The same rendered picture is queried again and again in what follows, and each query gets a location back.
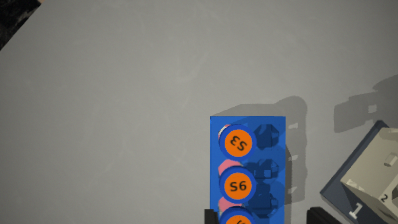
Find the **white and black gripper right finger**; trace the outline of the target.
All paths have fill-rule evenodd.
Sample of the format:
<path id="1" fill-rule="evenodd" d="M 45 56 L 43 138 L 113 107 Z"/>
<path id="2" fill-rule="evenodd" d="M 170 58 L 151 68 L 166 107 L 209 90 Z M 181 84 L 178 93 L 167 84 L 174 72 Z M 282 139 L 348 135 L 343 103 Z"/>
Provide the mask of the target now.
<path id="1" fill-rule="evenodd" d="M 322 207 L 311 207 L 307 210 L 306 224 L 342 224 Z"/>

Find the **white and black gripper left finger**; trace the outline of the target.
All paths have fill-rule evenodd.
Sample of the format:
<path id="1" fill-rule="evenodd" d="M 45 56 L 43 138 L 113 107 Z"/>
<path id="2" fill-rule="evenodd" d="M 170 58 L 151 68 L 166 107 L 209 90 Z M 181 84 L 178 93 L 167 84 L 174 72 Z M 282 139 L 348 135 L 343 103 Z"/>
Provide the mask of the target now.
<path id="1" fill-rule="evenodd" d="M 219 224 L 218 212 L 214 212 L 214 209 L 204 209 L 204 224 Z"/>

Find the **blue tube rack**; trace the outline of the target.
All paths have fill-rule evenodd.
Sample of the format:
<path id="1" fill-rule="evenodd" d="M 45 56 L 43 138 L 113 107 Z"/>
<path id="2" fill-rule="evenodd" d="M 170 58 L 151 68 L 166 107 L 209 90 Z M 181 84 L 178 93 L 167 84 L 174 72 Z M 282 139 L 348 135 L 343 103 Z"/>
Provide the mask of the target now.
<path id="1" fill-rule="evenodd" d="M 256 150 L 251 158 L 240 162 L 256 180 L 255 194 L 244 203 L 245 207 L 251 211 L 256 224 L 282 223 L 285 207 L 286 116 L 210 116 L 210 209 L 218 212 L 219 219 L 218 201 L 223 196 L 219 188 L 218 167 L 228 158 L 219 147 L 218 132 L 226 124 L 247 126 L 257 138 Z"/>

